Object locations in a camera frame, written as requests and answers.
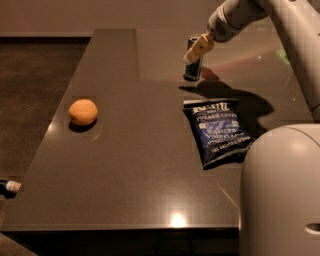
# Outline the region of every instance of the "carpet floor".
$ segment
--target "carpet floor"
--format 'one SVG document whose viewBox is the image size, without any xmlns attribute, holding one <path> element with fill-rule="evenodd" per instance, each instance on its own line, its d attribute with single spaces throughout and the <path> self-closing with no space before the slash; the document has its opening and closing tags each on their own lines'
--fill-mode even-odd
<svg viewBox="0 0 320 256">
<path fill-rule="evenodd" d="M 23 182 L 89 42 L 0 38 L 0 179 Z M 0 195 L 0 225 L 14 199 Z M 0 256 L 35 255 L 0 233 Z"/>
</svg>

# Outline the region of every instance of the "blue chip bag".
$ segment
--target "blue chip bag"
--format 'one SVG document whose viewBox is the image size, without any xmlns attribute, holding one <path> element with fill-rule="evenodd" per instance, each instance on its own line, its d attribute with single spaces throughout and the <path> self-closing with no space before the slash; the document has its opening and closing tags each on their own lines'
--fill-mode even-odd
<svg viewBox="0 0 320 256">
<path fill-rule="evenodd" d="M 190 121 L 204 169 L 242 162 L 254 142 L 239 124 L 235 112 L 238 103 L 232 98 L 185 101 L 183 111 Z"/>
</svg>

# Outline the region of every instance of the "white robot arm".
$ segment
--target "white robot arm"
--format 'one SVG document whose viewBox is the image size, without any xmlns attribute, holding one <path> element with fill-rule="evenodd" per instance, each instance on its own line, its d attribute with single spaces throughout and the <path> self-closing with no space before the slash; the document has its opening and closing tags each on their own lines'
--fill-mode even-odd
<svg viewBox="0 0 320 256">
<path fill-rule="evenodd" d="M 226 42 L 266 16 L 273 21 L 314 120 L 320 122 L 320 15 L 306 0 L 226 0 L 209 18 L 202 37 L 209 40 L 196 42 L 185 63 L 196 61 L 193 52 L 201 57 L 213 48 L 212 41 Z"/>
</svg>

